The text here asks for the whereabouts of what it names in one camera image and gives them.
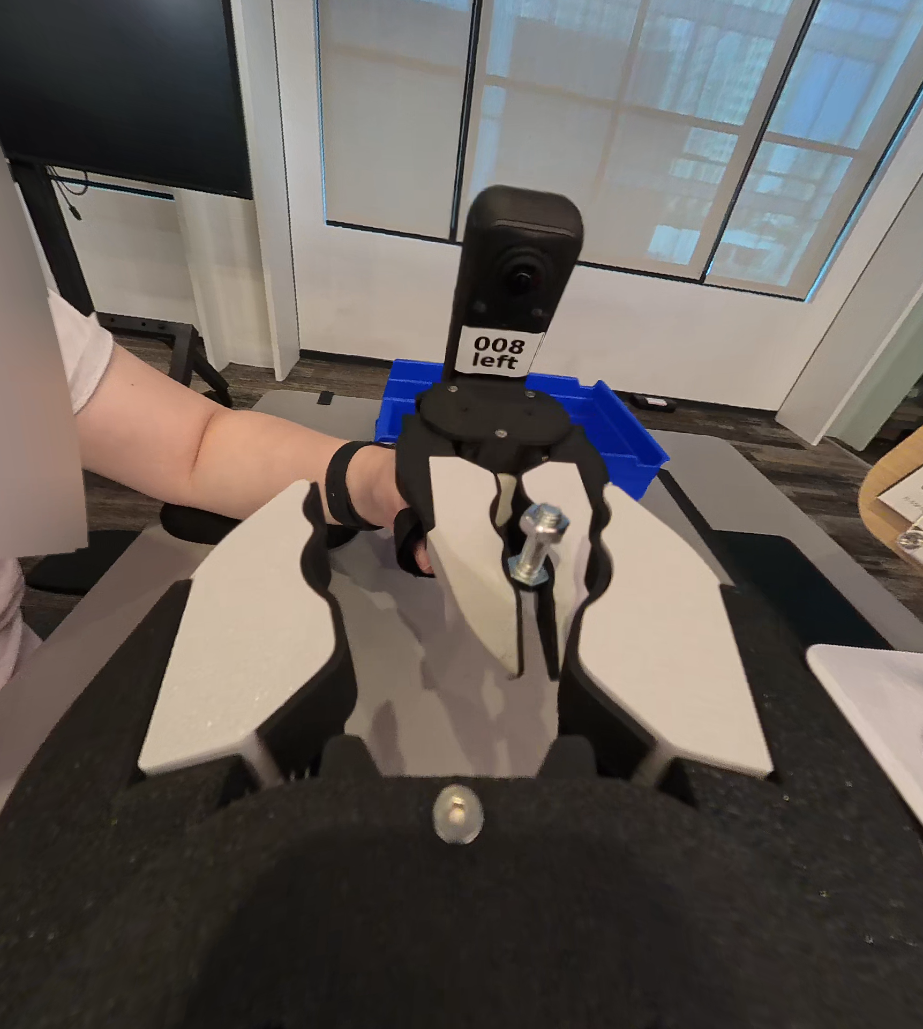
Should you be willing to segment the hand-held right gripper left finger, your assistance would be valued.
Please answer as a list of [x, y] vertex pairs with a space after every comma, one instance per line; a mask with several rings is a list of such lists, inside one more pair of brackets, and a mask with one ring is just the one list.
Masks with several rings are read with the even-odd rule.
[[191, 582], [140, 770], [237, 757], [262, 787], [315, 774], [357, 699], [318, 484], [233, 528]]

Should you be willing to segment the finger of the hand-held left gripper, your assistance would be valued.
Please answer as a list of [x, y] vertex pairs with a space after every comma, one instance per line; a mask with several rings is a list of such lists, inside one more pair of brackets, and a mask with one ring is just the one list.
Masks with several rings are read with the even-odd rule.
[[494, 521], [496, 476], [464, 458], [430, 457], [429, 483], [433, 526], [427, 543], [433, 568], [484, 650], [508, 677], [519, 677], [520, 604]]
[[564, 536], [551, 549], [545, 567], [549, 582], [540, 586], [537, 595], [537, 626], [547, 673], [551, 679], [558, 680], [574, 615], [588, 592], [592, 506], [581, 473], [571, 462], [546, 461], [526, 472], [522, 486], [533, 504], [556, 505], [571, 520]]

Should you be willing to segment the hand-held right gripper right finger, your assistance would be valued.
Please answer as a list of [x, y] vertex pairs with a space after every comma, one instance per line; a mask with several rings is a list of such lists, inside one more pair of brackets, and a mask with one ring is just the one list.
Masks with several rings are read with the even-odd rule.
[[655, 786], [676, 759], [756, 779], [774, 770], [723, 583], [697, 549], [613, 484], [599, 535], [609, 583], [568, 653], [568, 729], [605, 775]]

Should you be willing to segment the small silver hex bolt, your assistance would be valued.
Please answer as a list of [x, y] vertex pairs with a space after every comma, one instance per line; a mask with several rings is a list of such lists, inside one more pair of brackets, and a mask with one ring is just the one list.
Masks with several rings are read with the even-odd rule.
[[547, 557], [558, 541], [559, 534], [554, 531], [528, 534], [519, 553], [507, 560], [511, 580], [529, 588], [544, 586], [549, 579], [545, 570]]

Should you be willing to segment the blue plastic bin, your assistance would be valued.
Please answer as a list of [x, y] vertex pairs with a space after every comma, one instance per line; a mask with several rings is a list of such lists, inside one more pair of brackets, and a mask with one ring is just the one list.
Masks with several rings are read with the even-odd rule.
[[[415, 413], [418, 394], [441, 377], [441, 363], [394, 360], [375, 420], [375, 441], [394, 443], [403, 417]], [[669, 456], [605, 382], [583, 385], [574, 377], [533, 372], [527, 385], [554, 397], [571, 422], [583, 428], [589, 442], [601, 454], [611, 482], [636, 500], [646, 495]]]

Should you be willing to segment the person's left forearm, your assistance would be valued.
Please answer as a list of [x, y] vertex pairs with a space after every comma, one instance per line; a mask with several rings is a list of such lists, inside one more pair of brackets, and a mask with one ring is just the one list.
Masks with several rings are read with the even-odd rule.
[[286, 419], [218, 405], [119, 345], [76, 424], [84, 470], [236, 520], [294, 482], [325, 482], [344, 443]]

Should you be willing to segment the person's left hand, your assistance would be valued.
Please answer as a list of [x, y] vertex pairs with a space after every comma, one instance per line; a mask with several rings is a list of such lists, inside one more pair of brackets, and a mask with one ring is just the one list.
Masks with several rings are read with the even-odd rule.
[[365, 443], [347, 463], [344, 475], [349, 510], [358, 524], [393, 530], [409, 502], [397, 485], [396, 453], [387, 446]]

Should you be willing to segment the black wrist rest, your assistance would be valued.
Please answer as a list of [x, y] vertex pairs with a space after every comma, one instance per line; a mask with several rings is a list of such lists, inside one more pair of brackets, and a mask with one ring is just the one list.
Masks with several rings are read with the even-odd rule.
[[[165, 503], [159, 508], [159, 524], [175, 538], [198, 545], [215, 546], [237, 528], [241, 521], [199, 508]], [[358, 530], [327, 525], [326, 548], [343, 547], [358, 534]]]

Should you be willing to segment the black wrist band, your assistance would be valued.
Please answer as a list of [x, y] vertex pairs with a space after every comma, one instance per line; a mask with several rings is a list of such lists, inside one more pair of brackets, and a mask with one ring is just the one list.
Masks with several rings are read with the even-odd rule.
[[366, 521], [353, 505], [347, 485], [347, 472], [355, 455], [365, 448], [383, 449], [383, 443], [353, 441], [342, 443], [326, 466], [325, 493], [329, 513], [343, 529], [352, 532], [370, 532], [380, 526]]

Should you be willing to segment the black metal screen stand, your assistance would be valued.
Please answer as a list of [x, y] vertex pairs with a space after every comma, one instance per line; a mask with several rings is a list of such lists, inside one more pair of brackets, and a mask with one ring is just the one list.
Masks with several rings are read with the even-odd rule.
[[[46, 167], [39, 163], [19, 159], [7, 162], [31, 217], [35, 237], [41, 244], [47, 267], [54, 276], [57, 291], [80, 313], [96, 314], [52, 177]], [[188, 386], [198, 377], [208, 386], [208, 398], [224, 407], [233, 406], [229, 384], [208, 361], [203, 338], [194, 325], [108, 313], [102, 314], [100, 319], [105, 328], [116, 330], [121, 338], [162, 342], [170, 351], [168, 374], [171, 379]]]

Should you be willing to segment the large glass window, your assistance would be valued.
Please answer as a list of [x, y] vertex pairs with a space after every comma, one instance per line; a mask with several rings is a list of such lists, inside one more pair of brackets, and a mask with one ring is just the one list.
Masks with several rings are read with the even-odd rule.
[[494, 184], [582, 262], [808, 299], [923, 102], [923, 1], [315, 3], [326, 222], [460, 242]]

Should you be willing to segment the large black wall screen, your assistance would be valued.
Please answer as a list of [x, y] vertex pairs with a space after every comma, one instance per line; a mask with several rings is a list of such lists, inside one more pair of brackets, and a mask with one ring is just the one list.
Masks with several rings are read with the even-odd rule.
[[252, 199], [228, 1], [0, 1], [9, 159]]

